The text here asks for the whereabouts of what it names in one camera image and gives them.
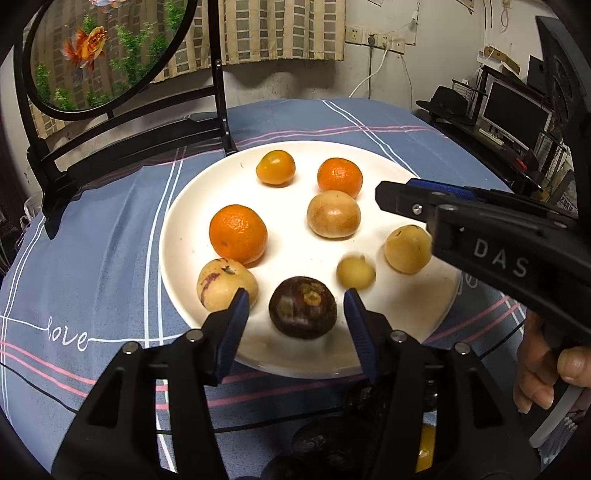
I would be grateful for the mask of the person right hand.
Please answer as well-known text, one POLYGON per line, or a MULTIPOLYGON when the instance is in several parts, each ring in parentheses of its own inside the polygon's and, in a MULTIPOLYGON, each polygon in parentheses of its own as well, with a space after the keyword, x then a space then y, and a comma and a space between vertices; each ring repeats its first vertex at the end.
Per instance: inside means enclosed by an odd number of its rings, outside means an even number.
POLYGON ((590 408, 590 347, 565 349, 555 360, 542 334, 542 325, 542 318, 528 310, 517 354, 518 369, 513 387, 515 405, 523 414, 527 414, 533 405, 548 410, 554 402, 554 385, 561 379, 583 389, 571 411, 587 412, 590 408))

